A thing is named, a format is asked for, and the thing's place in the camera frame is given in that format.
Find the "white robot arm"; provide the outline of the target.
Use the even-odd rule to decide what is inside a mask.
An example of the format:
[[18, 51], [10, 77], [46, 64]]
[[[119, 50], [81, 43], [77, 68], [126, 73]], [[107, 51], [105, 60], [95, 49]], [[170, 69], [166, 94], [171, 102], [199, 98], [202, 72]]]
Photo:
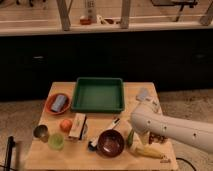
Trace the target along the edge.
[[130, 115], [133, 130], [139, 135], [149, 131], [213, 154], [213, 124], [164, 116], [158, 109], [152, 103], [139, 103]]

